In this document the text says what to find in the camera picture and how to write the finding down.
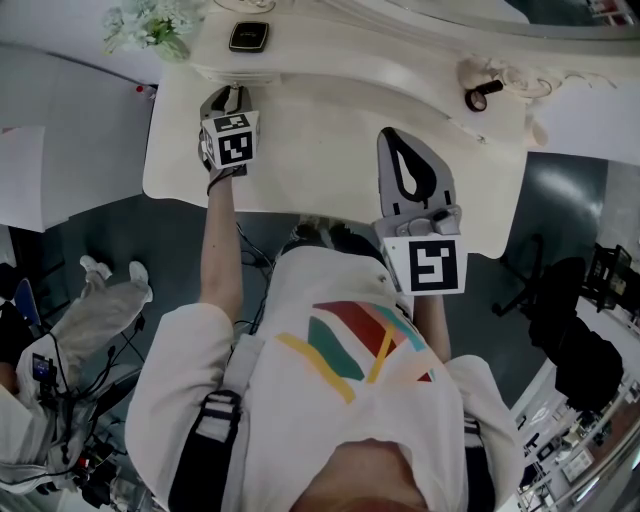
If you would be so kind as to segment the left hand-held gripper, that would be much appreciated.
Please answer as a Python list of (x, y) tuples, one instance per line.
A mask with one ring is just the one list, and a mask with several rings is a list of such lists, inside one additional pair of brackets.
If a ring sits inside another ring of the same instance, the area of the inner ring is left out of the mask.
[(214, 176), (244, 176), (255, 160), (260, 113), (251, 110), (251, 95), (245, 86), (221, 87), (201, 105), (198, 158)]

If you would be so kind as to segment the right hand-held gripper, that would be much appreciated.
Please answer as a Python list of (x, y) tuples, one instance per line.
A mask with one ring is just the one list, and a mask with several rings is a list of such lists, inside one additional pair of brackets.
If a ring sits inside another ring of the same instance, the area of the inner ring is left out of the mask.
[[(373, 227), (397, 291), (406, 296), (463, 293), (468, 252), (460, 233), (461, 209), (452, 206), (449, 166), (422, 140), (396, 128), (380, 132), (377, 151), (385, 218)], [(432, 211), (409, 213), (420, 210)]]

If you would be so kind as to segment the cream dressing table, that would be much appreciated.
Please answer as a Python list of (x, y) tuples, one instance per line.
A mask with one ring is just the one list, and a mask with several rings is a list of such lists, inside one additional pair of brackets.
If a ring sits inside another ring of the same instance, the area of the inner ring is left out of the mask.
[[(206, 173), (197, 156), (199, 110), (221, 84), (202, 77), (201, 25), (186, 64), (168, 64), (160, 80), (143, 172), (155, 199), (206, 204)], [(489, 258), (506, 248), (527, 147), (480, 144), (450, 118), (523, 118), (522, 100), (493, 94), (484, 112), (470, 111), (463, 90), (441, 109), (399, 91), (357, 80), (281, 74), (280, 86), (248, 88), (260, 113), (257, 155), (234, 182), (241, 211), (307, 213), (371, 223), (380, 215), (377, 138), (386, 127), (425, 142), (449, 166), (468, 251)]]

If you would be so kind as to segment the person's left forearm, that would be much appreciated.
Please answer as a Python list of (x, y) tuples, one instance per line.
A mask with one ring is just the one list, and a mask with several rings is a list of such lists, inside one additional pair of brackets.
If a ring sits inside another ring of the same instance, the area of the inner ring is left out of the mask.
[(243, 307), (243, 267), (230, 177), (209, 188), (201, 251), (200, 301), (234, 323)]

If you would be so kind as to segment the person's right forearm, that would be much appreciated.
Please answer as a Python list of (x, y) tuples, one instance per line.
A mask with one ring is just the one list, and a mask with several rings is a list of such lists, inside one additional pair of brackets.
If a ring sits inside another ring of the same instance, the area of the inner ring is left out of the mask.
[(441, 362), (451, 359), (451, 344), (441, 296), (416, 296), (412, 322)]

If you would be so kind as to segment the black round hand mirror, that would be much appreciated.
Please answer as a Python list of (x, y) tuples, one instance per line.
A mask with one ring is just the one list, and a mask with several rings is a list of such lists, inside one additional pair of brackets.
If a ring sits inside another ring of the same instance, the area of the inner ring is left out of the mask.
[(492, 80), (469, 89), (465, 92), (464, 101), (469, 110), (475, 113), (484, 112), (487, 109), (487, 97), (501, 92), (504, 84), (500, 80)]

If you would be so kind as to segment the white flowers in glass vase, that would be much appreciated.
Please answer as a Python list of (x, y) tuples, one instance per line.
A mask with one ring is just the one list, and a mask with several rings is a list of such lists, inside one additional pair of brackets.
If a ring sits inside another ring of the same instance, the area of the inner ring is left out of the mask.
[(200, 20), (193, 0), (121, 0), (104, 14), (105, 51), (151, 48), (162, 60), (184, 62), (190, 50), (183, 37)]

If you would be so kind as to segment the person's patterned shoe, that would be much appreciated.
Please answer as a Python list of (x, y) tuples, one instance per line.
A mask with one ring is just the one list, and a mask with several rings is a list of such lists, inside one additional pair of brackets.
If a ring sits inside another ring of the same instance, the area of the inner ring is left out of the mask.
[(298, 239), (329, 241), (331, 227), (332, 220), (328, 217), (301, 214), (293, 233)]

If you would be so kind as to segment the cream fluffy puff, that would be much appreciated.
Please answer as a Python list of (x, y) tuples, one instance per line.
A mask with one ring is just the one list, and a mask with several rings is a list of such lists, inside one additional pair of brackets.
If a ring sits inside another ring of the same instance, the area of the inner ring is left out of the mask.
[(460, 86), (465, 90), (500, 80), (503, 70), (508, 62), (500, 59), (471, 56), (459, 61), (456, 65), (456, 74)]

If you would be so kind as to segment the black office chair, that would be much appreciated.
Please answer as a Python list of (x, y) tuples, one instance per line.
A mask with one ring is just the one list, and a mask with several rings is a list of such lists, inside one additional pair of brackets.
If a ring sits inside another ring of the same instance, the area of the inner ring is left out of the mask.
[(530, 240), (535, 244), (535, 258), (529, 276), (521, 274), (513, 267), (506, 255), (499, 259), (523, 285), (523, 289), (505, 306), (494, 303), (491, 311), (503, 317), (518, 309), (527, 319), (533, 321), (541, 315), (568, 315), (577, 305), (583, 290), (586, 261), (582, 257), (564, 258), (552, 265), (543, 266), (544, 239), (534, 233)]

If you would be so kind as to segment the white side cabinet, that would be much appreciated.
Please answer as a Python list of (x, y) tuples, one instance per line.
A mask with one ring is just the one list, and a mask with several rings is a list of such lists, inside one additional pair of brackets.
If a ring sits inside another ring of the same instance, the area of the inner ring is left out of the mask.
[(43, 232), (140, 194), (152, 109), (133, 82), (0, 46), (0, 225)]

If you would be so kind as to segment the black crate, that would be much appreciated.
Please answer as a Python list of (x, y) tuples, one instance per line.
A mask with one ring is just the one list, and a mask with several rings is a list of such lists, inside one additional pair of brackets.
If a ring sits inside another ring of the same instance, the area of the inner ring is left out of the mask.
[(640, 274), (633, 270), (632, 257), (621, 245), (595, 244), (583, 295), (598, 313), (619, 306), (631, 315), (640, 314)]

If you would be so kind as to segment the person's white printed t-shirt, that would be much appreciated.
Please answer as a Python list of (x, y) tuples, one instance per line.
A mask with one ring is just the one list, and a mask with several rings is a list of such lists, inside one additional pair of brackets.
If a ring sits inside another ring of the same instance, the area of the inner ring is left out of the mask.
[(237, 337), (219, 307), (165, 314), (129, 406), (126, 447), (158, 501), (185, 512), (289, 512), (335, 449), (400, 447), (434, 512), (497, 504), (523, 444), (488, 364), (439, 360), (384, 266), (317, 247), (284, 254), (263, 321)]

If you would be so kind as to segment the blue chair back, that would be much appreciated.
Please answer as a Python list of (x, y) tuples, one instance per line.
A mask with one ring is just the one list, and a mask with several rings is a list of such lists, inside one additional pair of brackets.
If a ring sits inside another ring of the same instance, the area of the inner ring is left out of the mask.
[(30, 281), (27, 278), (23, 278), (18, 283), (14, 293), (13, 303), (25, 320), (35, 326), (41, 325), (36, 299)]

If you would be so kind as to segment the small black screen device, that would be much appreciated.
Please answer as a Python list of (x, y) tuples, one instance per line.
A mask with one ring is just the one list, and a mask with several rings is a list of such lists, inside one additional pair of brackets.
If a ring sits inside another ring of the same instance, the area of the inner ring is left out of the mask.
[(48, 387), (56, 387), (57, 368), (52, 358), (45, 358), (39, 354), (32, 355), (32, 376), (35, 381)]

